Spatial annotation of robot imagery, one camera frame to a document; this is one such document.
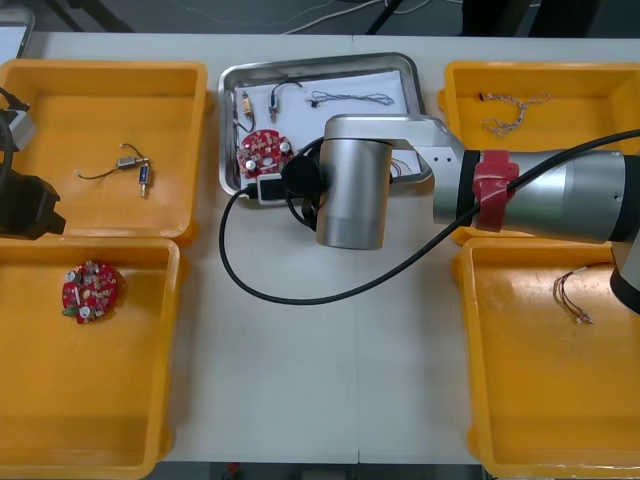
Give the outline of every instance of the floor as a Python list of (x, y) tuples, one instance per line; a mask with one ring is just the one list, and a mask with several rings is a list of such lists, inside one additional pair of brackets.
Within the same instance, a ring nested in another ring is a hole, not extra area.
[[(120, 19), (136, 32), (150, 33), (284, 33), (320, 17), (360, 7), (363, 0), (103, 0)], [(309, 34), (347, 34), (365, 32), (382, 11), (383, 0), (343, 16), (330, 18), (304, 30)], [(400, 12), (411, 10), (425, 0), (405, 0)], [(418, 10), (394, 15), (381, 29), (382, 35), (457, 35), (462, 24), (461, 0), (430, 0)], [(36, 14), (36, 29), (68, 31), (69, 28), (42, 0), (0, 0), (1, 4), (18, 3)], [(58, 3), (67, 5), (66, 0)], [(102, 31), (88, 15), (67, 8), (86, 31)], [(536, 8), (521, 25), (519, 35), (526, 35)], [(604, 38), (640, 37), (640, 2), (607, 0), (603, 2), (589, 36)]]
[[(301, 27), (326, 15), (359, 7), (361, 0), (103, 0), (121, 20), (136, 32), (153, 33), (234, 33), (279, 34)], [(394, 15), (382, 28), (383, 35), (451, 36), (460, 32), (460, 0), (431, 0), (424, 7), (404, 15)], [(405, 0), (400, 11), (412, 9), (424, 0)], [(22, 4), (36, 14), (36, 30), (69, 31), (42, 0), (0, 0)], [(383, 8), (382, 0), (358, 11), (330, 18), (304, 30), (307, 34), (361, 34)], [(83, 11), (67, 8), (86, 31), (102, 31)], [(520, 28), (526, 35), (536, 8), (530, 8)], [(592, 28), (591, 37), (640, 37), (638, 0), (604, 2)], [(326, 467), (299, 465), (242, 466), (245, 480), (481, 480), (476, 466), (368, 466)], [(224, 464), (163, 462), (149, 480), (218, 480), (228, 478)]]

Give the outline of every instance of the orange plastic tray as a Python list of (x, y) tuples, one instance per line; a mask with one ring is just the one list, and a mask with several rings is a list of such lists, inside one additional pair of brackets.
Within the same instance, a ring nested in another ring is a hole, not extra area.
[[(165, 237), (192, 235), (207, 84), (194, 63), (13, 60), (0, 85), (31, 104), (36, 135), (14, 168), (50, 183), (65, 235)], [(131, 155), (132, 143), (151, 158), (153, 185), (141, 198), (138, 171), (102, 180)]]
[[(518, 110), (479, 94), (525, 98), (549, 93), (551, 100), (527, 110), (523, 124), (506, 137), (485, 130), (496, 117), (513, 121)], [(579, 143), (640, 125), (640, 65), (635, 63), (453, 62), (445, 73), (440, 107), (447, 124), (468, 149), (543, 151)], [(612, 144), (626, 154), (640, 151), (640, 140)]]
[[(61, 313), (64, 274), (105, 261), (115, 315)], [(169, 360), (181, 280), (165, 239), (4, 241), (0, 248), (0, 478), (141, 478), (169, 449)]]
[(640, 476), (640, 318), (609, 288), (612, 267), (566, 290), (593, 317), (578, 325), (552, 295), (606, 246), (473, 239), (454, 263), (467, 331), (470, 450), (498, 477)]

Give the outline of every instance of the red pcb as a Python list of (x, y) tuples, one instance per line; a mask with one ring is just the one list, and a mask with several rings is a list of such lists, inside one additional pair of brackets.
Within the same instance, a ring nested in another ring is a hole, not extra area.
[(257, 130), (245, 137), (236, 155), (240, 173), (256, 178), (265, 173), (280, 173), (293, 158), (293, 148), (287, 137), (275, 130)]

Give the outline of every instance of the white paper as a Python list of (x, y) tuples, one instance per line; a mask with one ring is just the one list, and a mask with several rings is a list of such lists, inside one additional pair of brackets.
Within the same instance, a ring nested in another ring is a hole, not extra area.
[[(269, 97), (273, 87), (260, 85), (257, 87), (237, 88), (236, 114), (238, 120), (247, 128), (250, 122), (242, 113), (242, 93), (247, 92), (256, 119), (255, 130), (272, 129), (286, 136), (298, 151), (313, 140), (324, 135), (324, 126), (334, 115), (345, 113), (407, 113), (406, 101), (402, 91), (402, 79), (400, 72), (375, 73), (357, 77), (333, 78), (328, 80), (313, 80), (302, 82), (303, 88), (296, 84), (285, 84), (278, 87), (278, 114), (275, 123), (271, 123), (269, 116)], [(330, 94), (345, 95), (371, 95), (383, 93), (394, 100), (392, 105), (382, 105), (362, 100), (335, 100), (321, 103), (317, 108), (311, 108), (309, 99), (314, 90)], [(240, 140), (247, 134), (238, 129)], [(420, 173), (418, 156), (414, 152), (393, 151), (393, 158), (400, 160), (398, 165), (402, 169), (402, 175)], [(244, 188), (248, 181), (241, 177), (241, 187)]]
[(0, 65), (16, 58), (26, 31), (24, 25), (0, 27)]

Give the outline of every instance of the silver robot arm segment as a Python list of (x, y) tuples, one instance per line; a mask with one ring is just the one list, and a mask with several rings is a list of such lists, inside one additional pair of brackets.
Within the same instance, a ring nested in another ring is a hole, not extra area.
[[(474, 169), (483, 153), (466, 151), (437, 118), (340, 115), (329, 120), (324, 138), (320, 161), (328, 190), (316, 233), (323, 245), (382, 246), (392, 149), (415, 150), (431, 168), (437, 223), (450, 223), (474, 205)], [(522, 175), (555, 153), (509, 153), (509, 161), (518, 164)], [(617, 269), (612, 288), (640, 313), (638, 187), (640, 159), (591, 151), (518, 189), (507, 203), (503, 228), (568, 240), (620, 242), (614, 246)]]

